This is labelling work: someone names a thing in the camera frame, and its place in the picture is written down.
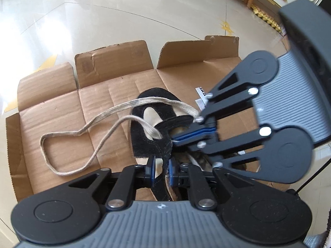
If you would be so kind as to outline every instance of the cardboard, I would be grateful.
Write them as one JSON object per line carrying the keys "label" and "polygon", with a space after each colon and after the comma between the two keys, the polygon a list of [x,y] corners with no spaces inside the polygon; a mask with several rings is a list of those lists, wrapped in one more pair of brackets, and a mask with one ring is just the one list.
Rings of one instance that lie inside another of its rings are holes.
{"label": "cardboard", "polygon": [[[210,90],[239,62],[238,37],[207,36],[203,41],[168,42],[162,48],[157,69],[145,41],[96,49],[75,57],[77,88],[69,63],[54,66],[22,79],[18,86],[19,113],[6,119],[8,162],[16,198],[21,199],[65,183],[100,167],[113,172],[136,164],[128,137],[128,123],[106,141],[88,169],[71,176],[55,175],[40,152],[42,134],[78,130],[106,109],[137,98],[146,89],[166,88],[181,101],[198,109],[196,87]],[[80,137],[45,140],[45,150],[59,171],[83,165],[118,118],[110,116]],[[257,128],[248,109],[219,121],[222,139]],[[149,189],[137,199],[154,200]]]}

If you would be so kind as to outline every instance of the cardboard box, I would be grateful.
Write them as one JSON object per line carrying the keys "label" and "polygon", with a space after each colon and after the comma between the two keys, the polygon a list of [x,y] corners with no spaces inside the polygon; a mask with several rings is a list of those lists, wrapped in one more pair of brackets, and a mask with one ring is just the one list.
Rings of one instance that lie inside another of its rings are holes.
{"label": "cardboard box", "polygon": [[[166,88],[196,108],[196,87],[210,90],[241,60],[238,37],[207,36],[204,41],[168,42],[161,50],[157,68],[145,41],[96,49],[75,56],[22,79],[18,86],[19,112],[6,119],[8,162],[17,201],[77,178],[100,167],[118,172],[136,164],[128,141],[128,123],[122,123],[106,141],[90,167],[71,176],[55,175],[45,164],[39,141],[44,133],[78,130],[106,109],[135,99],[146,89]],[[114,122],[130,110],[110,116],[80,137],[45,140],[53,166],[59,171],[83,165]],[[253,130],[257,122],[252,109],[218,122],[222,139]],[[154,200],[149,189],[137,199]]]}

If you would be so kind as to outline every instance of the white shoelace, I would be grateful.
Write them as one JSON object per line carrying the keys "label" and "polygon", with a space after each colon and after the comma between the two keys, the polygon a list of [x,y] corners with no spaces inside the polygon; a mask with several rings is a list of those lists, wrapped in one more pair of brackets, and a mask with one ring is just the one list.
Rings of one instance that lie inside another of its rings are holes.
{"label": "white shoelace", "polygon": [[162,98],[162,97],[138,98],[138,99],[128,101],[126,103],[121,103],[121,104],[119,104],[117,106],[114,106],[114,107],[111,107],[108,110],[104,111],[103,113],[100,113],[99,115],[95,116],[89,123],[87,123],[84,127],[82,127],[78,131],[59,131],[59,132],[51,132],[51,133],[43,134],[40,138],[40,149],[41,149],[41,153],[44,157],[46,165],[52,170],[52,172],[54,172],[57,175],[61,175],[61,176],[72,175],[72,174],[75,174],[75,173],[78,173],[78,172],[81,172],[81,171],[85,170],[91,164],[93,159],[96,157],[97,153],[102,148],[102,146],[105,144],[105,141],[112,135],[112,133],[116,130],[116,128],[122,122],[124,122],[125,120],[135,120],[135,121],[139,122],[141,124],[141,126],[143,126],[146,133],[150,137],[152,137],[153,139],[158,139],[158,140],[162,139],[161,133],[156,128],[154,128],[152,125],[147,123],[145,120],[143,120],[142,118],[140,118],[138,116],[127,115],[127,116],[123,116],[122,118],[120,118],[118,121],[115,122],[115,124],[110,128],[110,130],[102,138],[102,140],[98,144],[98,147],[95,149],[94,153],[89,158],[89,160],[82,167],[80,167],[79,169],[72,170],[72,171],[69,171],[69,172],[59,172],[52,166],[52,164],[49,162],[49,159],[46,155],[46,152],[45,152],[45,149],[44,149],[44,140],[46,138],[58,137],[58,136],[67,136],[67,135],[80,136],[83,133],[85,133],[90,127],[94,126],[95,124],[97,124],[98,122],[104,120],[105,118],[107,118],[108,116],[110,116],[112,114],[115,114],[117,112],[129,109],[129,108],[132,108],[132,107],[145,105],[145,104],[148,104],[148,103],[165,103],[165,104],[168,104],[168,105],[171,105],[171,106],[176,106],[176,107],[180,108],[181,110],[183,110],[188,115],[193,116],[194,119],[196,119],[199,116],[199,112],[195,108],[193,108],[192,106],[190,106],[186,103],[183,103],[181,101],[169,100],[169,99]]}

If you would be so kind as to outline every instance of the metal screw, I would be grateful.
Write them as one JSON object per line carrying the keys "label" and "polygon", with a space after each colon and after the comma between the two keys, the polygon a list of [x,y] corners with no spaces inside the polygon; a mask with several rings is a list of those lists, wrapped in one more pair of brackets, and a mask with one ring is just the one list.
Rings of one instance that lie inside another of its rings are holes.
{"label": "metal screw", "polygon": [[197,143],[197,147],[199,148],[199,149],[203,149],[203,148],[205,148],[206,147],[206,142],[204,142],[204,141],[200,141],[200,142],[198,142]]}
{"label": "metal screw", "polygon": [[259,92],[259,89],[258,88],[250,88],[249,90],[248,90],[248,94],[249,95],[255,95],[255,94],[257,94]]}
{"label": "metal screw", "polygon": [[199,200],[198,204],[203,208],[209,208],[212,207],[215,204],[215,202],[212,199],[202,199]]}
{"label": "metal screw", "polygon": [[223,168],[222,162],[214,162],[212,165],[213,168]]}
{"label": "metal screw", "polygon": [[264,126],[259,130],[259,134],[261,136],[269,136],[271,134],[271,128],[268,126]]}
{"label": "metal screw", "polygon": [[206,94],[206,98],[209,100],[213,97],[213,94],[211,92]]}
{"label": "metal screw", "polygon": [[203,122],[204,118],[202,116],[199,116],[195,119],[196,122],[201,123]]}
{"label": "metal screw", "polygon": [[121,199],[112,199],[108,201],[108,206],[111,208],[119,208],[122,207],[123,205],[124,205],[124,201],[122,201]]}

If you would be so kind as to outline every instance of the gray ribbed panel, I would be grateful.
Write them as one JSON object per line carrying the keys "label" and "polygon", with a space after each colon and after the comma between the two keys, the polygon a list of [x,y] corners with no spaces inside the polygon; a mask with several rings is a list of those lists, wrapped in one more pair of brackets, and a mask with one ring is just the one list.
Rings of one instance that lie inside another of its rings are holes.
{"label": "gray ribbed panel", "polygon": [[[17,248],[44,247],[22,242]],[[65,248],[261,248],[233,236],[213,212],[188,201],[134,201],[124,211],[108,213],[100,227]],[[304,248],[295,243],[282,248]]]}
{"label": "gray ribbed panel", "polygon": [[309,76],[300,69],[291,52],[278,58],[279,72],[260,88],[253,99],[259,124],[278,129],[288,125],[304,128],[317,143],[331,135],[322,102]]}

